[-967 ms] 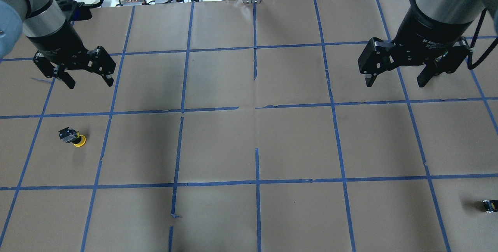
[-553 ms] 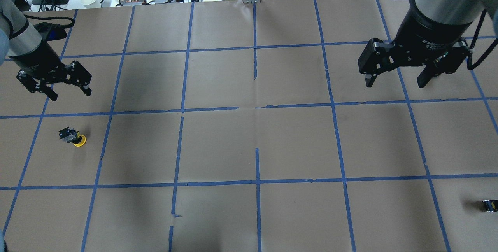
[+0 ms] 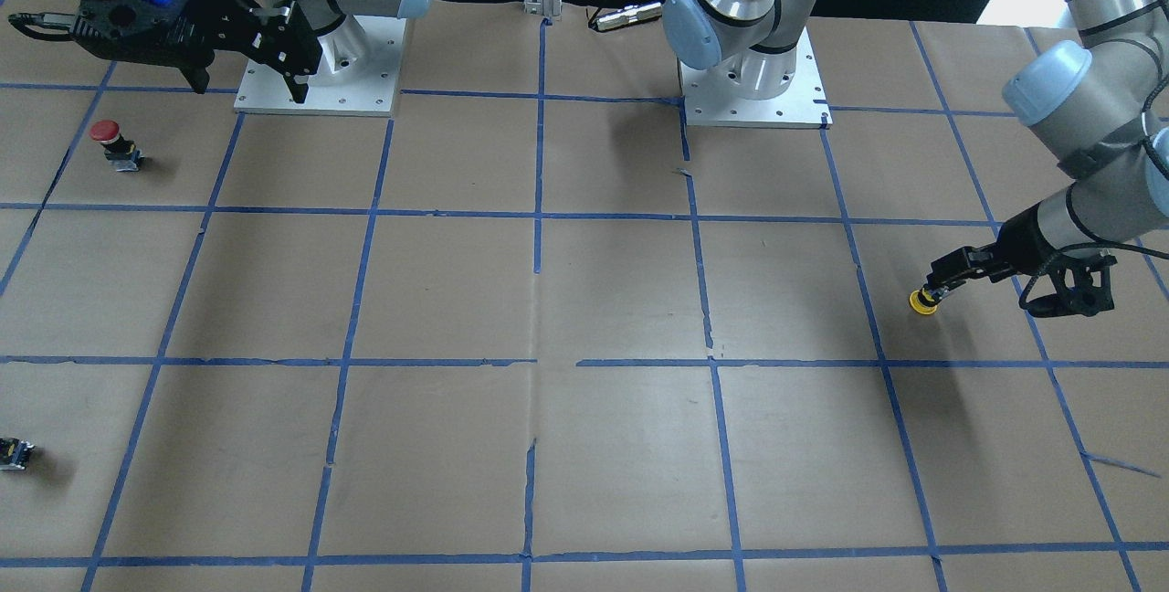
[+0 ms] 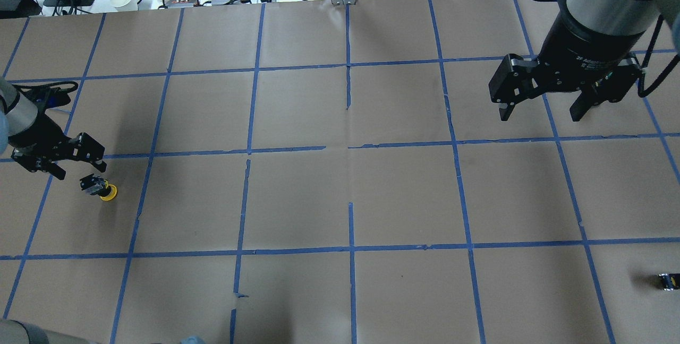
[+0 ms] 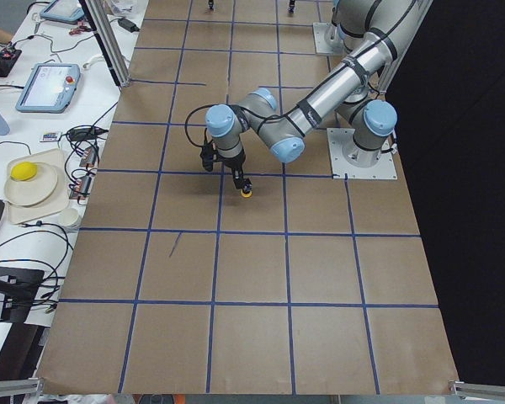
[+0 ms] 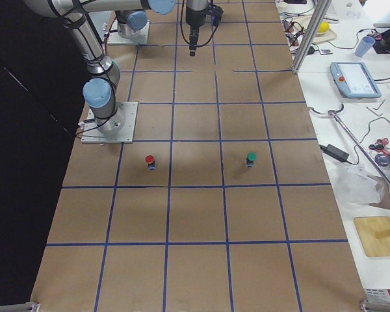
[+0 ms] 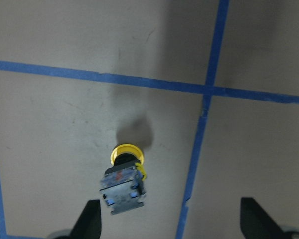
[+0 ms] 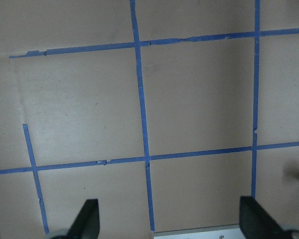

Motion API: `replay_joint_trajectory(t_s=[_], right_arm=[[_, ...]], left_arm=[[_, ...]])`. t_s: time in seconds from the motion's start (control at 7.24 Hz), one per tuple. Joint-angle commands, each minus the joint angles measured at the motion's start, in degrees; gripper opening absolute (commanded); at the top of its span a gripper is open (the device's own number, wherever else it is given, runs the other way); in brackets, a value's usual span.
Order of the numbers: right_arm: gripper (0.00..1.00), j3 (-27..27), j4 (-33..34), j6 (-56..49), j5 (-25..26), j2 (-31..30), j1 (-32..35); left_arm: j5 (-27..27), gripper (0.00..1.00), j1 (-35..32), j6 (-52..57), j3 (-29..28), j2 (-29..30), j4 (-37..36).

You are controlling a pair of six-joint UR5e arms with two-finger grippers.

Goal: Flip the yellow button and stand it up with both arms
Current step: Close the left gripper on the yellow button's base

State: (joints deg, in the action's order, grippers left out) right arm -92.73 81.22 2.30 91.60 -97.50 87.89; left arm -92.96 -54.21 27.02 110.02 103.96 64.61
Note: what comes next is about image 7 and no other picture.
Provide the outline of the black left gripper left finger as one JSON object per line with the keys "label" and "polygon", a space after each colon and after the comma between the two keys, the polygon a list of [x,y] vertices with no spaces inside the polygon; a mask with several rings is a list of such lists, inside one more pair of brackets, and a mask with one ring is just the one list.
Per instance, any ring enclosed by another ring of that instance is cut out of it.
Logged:
{"label": "black left gripper left finger", "polygon": [[70,232],[71,239],[99,239],[102,232],[100,200],[89,200]]}

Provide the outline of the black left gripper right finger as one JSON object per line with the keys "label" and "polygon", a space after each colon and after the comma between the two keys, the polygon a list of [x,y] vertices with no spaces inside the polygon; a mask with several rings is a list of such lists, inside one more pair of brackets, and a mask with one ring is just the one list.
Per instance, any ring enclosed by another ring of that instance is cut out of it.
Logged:
{"label": "black left gripper right finger", "polygon": [[241,198],[240,229],[246,239],[288,239],[278,224],[251,197]]}

